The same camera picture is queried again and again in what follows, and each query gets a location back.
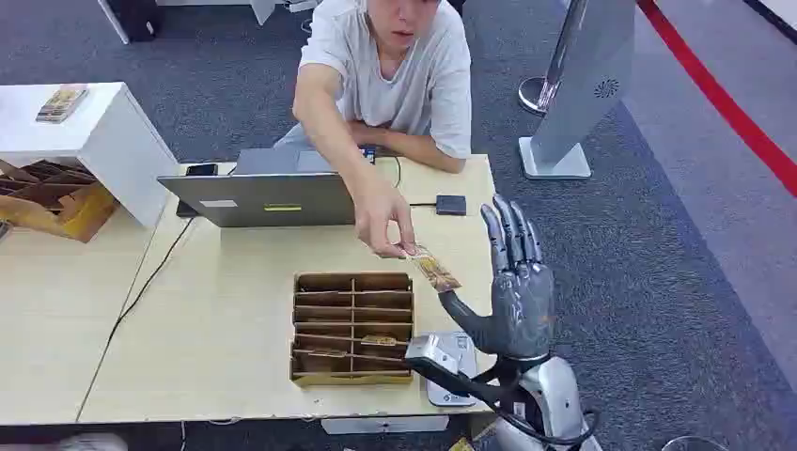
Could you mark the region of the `person's right hand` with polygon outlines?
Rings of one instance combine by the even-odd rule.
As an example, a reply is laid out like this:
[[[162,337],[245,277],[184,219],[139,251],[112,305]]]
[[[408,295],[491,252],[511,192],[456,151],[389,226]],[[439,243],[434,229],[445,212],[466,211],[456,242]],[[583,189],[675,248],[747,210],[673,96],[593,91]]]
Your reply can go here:
[[[380,181],[355,190],[355,229],[377,256],[405,258],[416,254],[409,204],[398,189]]]

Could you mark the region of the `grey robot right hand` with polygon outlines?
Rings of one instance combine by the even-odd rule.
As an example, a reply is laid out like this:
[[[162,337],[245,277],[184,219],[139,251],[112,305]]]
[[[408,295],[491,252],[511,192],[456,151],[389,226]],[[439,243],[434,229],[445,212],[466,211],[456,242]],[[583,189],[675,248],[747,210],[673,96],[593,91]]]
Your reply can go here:
[[[549,354],[554,335],[555,279],[543,263],[539,233],[519,204],[500,194],[480,207],[491,251],[489,316],[474,312],[450,289],[438,298],[485,354],[514,360]]]

